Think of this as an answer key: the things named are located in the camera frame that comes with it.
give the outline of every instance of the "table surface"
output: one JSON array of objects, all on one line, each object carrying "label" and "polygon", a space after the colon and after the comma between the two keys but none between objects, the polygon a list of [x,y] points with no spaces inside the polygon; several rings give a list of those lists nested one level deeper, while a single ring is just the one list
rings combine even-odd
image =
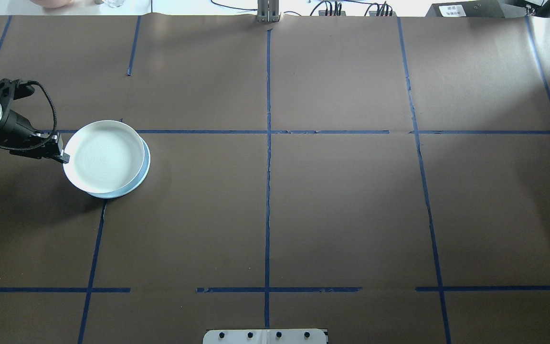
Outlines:
[{"label": "table surface", "polygon": [[550,343],[550,20],[0,17],[2,78],[152,161],[103,201],[0,150],[0,343]]}]

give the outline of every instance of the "label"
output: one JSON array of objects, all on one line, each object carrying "label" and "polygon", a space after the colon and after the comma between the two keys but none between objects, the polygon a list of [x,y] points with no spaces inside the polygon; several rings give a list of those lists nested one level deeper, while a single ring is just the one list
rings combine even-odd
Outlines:
[{"label": "label", "polygon": [[443,17],[465,17],[464,7],[461,5],[439,6]]}]

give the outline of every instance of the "black electrical cable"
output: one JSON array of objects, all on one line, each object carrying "label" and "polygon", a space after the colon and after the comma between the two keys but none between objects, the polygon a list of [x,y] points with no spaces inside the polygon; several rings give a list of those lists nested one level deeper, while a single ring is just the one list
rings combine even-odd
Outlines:
[{"label": "black electrical cable", "polygon": [[218,4],[214,0],[209,0],[209,1],[211,1],[212,4],[214,4],[214,5],[217,5],[217,6],[220,6],[220,7],[226,7],[227,9],[234,9],[234,10],[241,10],[241,11],[258,11],[258,9],[241,9],[239,7],[226,6],[226,5]]},{"label": "black electrical cable", "polygon": [[1,146],[0,145],[0,148],[2,150],[20,151],[20,152],[34,150],[35,148],[39,148],[39,147],[43,146],[46,142],[52,140],[52,137],[54,136],[54,133],[56,133],[56,109],[54,109],[54,104],[52,104],[52,100],[50,99],[50,95],[48,95],[48,92],[46,92],[46,89],[44,89],[44,87],[40,83],[38,83],[37,81],[27,81],[27,85],[36,85],[37,87],[42,89],[42,92],[44,93],[44,96],[46,96],[46,99],[48,100],[48,104],[50,104],[50,109],[52,109],[52,122],[53,122],[52,131],[50,131],[50,135],[48,135],[48,137],[46,137],[41,143],[34,144],[33,146],[29,146],[29,147],[26,147],[26,148],[14,148],[14,147],[7,147],[7,146]]},{"label": "black electrical cable", "polygon": [[387,1],[385,1],[383,3],[383,5],[381,5],[381,11],[379,12],[380,17],[385,17],[386,16],[386,10],[387,10],[388,7],[389,7],[389,5],[388,5]]},{"label": "black electrical cable", "polygon": [[319,4],[315,5],[314,9],[311,11],[311,14],[309,16],[312,16],[315,10],[319,7],[319,5],[326,3],[326,12],[328,13],[328,10],[332,11],[332,2],[328,0],[322,0],[319,2]]},{"label": "black electrical cable", "polygon": [[370,8],[375,5],[377,6],[377,13],[379,13],[381,7],[376,2],[373,2],[371,5],[369,5],[369,8],[367,8],[366,11],[364,12],[364,17],[366,17],[366,15],[369,13]]}]

